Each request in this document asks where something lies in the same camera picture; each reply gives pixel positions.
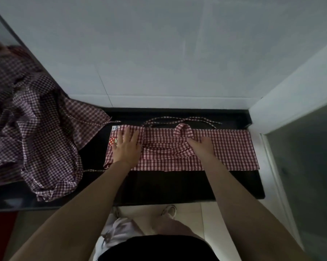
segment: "cloth pile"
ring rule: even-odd
[[[0,55],[0,185],[25,181],[38,200],[74,191],[78,150],[110,117],[69,99],[22,47]]]

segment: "white sneaker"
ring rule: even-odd
[[[174,205],[168,205],[162,212],[162,216],[163,215],[168,215],[168,217],[170,217],[171,219],[174,219],[176,214],[177,214],[177,207],[175,207]]]

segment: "checkered cloth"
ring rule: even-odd
[[[179,123],[175,128],[146,128],[143,126],[121,125],[113,126],[110,138],[117,137],[118,130],[125,130],[127,127],[130,128],[131,135],[135,130],[140,131],[138,142],[142,144],[143,148],[139,163],[132,170],[203,170],[200,160],[186,140],[187,138],[193,138],[201,141],[202,136],[208,136],[212,139],[214,154],[228,170],[259,169],[252,140],[247,130],[191,129],[189,125],[184,123]],[[109,145],[104,168],[109,168],[112,162],[113,152]]]
[[[21,47],[0,56],[0,185],[24,180],[38,200],[76,189],[83,148],[110,117],[68,99]]]

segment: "red gingham apron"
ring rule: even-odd
[[[147,121],[146,125],[157,124],[157,118]],[[214,123],[206,118],[189,117],[178,121],[164,123],[171,124],[184,120]],[[184,123],[175,128],[147,128],[144,126],[119,125],[113,126],[110,139],[116,138],[118,130],[130,128],[131,135],[135,130],[140,134],[138,142],[142,144],[142,154],[138,165],[132,170],[136,171],[201,171],[202,165],[194,154],[187,138],[201,141],[202,136],[211,138],[215,156],[231,171],[257,170],[259,165],[254,152],[252,140],[247,130],[229,129],[191,129]],[[108,169],[113,162],[113,152],[108,145],[104,168]]]

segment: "hand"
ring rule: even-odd
[[[193,148],[196,156],[200,160],[205,160],[210,157],[214,157],[213,144],[210,137],[202,136],[202,142],[199,143],[191,138],[187,139],[187,142]]]
[[[126,162],[131,168],[134,168],[139,161],[141,145],[137,144],[139,130],[136,130],[131,138],[130,128],[127,127],[122,137],[122,131],[118,131],[118,145],[112,144],[113,161]]]

